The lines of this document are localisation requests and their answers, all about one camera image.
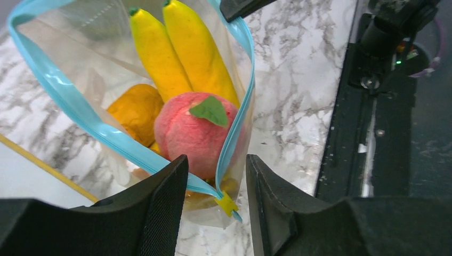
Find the clear zip top bag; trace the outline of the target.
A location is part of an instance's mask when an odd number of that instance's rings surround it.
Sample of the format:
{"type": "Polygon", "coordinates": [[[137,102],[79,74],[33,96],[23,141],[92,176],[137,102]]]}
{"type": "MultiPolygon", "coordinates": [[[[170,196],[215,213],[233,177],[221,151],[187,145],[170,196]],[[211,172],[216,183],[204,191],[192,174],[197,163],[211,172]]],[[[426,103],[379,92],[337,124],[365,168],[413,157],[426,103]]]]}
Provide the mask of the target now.
{"type": "MultiPolygon", "coordinates": [[[[144,9],[165,26],[165,2],[22,1],[8,19],[10,35],[41,86],[66,115],[101,142],[113,176],[124,187],[171,162],[160,154],[156,140],[150,147],[141,145],[107,112],[137,84],[156,88],[137,54],[128,11],[144,9]]],[[[180,2],[194,10],[208,28],[240,102],[215,178],[201,179],[189,171],[185,190],[183,214],[187,219],[225,228],[242,220],[237,197],[251,138],[254,45],[242,18],[225,20],[221,1],[180,2]]],[[[223,104],[212,96],[189,111],[228,127],[223,104]]]]}

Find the yellow orange mango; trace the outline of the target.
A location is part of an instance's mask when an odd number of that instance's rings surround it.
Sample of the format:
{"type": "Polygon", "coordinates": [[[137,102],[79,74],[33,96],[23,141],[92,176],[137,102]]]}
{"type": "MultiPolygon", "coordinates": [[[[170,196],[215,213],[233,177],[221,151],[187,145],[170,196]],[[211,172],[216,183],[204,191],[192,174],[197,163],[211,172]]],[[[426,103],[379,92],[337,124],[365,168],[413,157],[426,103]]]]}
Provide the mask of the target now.
{"type": "Polygon", "coordinates": [[[154,122],[163,104],[156,88],[137,84],[114,101],[107,112],[135,141],[150,147],[155,142],[154,122]]]}

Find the pink peach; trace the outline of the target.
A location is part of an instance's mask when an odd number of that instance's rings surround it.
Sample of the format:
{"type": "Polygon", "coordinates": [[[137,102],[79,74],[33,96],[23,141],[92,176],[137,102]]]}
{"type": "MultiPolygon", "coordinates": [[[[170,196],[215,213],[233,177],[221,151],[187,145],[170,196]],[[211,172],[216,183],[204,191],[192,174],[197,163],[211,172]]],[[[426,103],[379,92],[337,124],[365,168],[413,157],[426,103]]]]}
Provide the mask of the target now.
{"type": "Polygon", "coordinates": [[[168,100],[154,122],[154,134],[160,154],[169,161],[187,155],[189,171],[201,179],[215,178],[223,143],[238,112],[228,100],[205,92],[187,92],[168,100]],[[190,113],[208,97],[223,104],[228,127],[218,126],[190,113]]]}

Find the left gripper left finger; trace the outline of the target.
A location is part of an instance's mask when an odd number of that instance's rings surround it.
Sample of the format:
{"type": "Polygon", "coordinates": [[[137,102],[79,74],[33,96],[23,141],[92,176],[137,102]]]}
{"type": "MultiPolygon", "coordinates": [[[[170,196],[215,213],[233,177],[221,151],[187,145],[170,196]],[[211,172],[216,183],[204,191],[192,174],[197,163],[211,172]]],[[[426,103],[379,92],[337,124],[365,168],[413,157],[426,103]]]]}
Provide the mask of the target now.
{"type": "Polygon", "coordinates": [[[90,207],[1,200],[1,255],[174,255],[189,163],[156,174],[90,207]]]}

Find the yellow banana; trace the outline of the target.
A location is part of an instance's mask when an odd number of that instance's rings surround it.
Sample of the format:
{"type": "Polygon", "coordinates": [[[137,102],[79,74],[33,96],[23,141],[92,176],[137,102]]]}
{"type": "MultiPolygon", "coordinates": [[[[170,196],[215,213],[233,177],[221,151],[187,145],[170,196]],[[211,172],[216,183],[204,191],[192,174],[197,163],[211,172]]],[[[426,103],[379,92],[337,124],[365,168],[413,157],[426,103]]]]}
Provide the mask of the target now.
{"type": "Polygon", "coordinates": [[[211,33],[198,14],[180,1],[166,1],[162,13],[192,89],[219,95],[239,108],[231,77],[211,33]]]}
{"type": "Polygon", "coordinates": [[[166,27],[139,7],[128,11],[137,54],[163,101],[193,89],[166,27]]]}

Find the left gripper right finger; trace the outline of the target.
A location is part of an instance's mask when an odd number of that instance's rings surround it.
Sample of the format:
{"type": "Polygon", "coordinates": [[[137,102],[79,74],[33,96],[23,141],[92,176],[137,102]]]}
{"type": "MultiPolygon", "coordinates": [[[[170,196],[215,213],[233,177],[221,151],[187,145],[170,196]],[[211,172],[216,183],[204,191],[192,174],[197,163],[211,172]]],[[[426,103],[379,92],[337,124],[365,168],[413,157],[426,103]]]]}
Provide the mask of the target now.
{"type": "Polygon", "coordinates": [[[347,197],[329,204],[246,157],[255,255],[451,255],[451,199],[347,197]]]}

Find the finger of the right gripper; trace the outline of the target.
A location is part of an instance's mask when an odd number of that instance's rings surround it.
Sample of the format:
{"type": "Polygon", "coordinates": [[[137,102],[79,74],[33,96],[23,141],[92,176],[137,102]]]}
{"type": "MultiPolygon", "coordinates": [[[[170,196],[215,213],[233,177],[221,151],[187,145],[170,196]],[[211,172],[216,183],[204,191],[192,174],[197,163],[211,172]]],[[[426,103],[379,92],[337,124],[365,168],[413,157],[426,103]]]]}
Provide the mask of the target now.
{"type": "Polygon", "coordinates": [[[276,0],[221,0],[220,11],[227,22],[245,18],[276,0]]]}

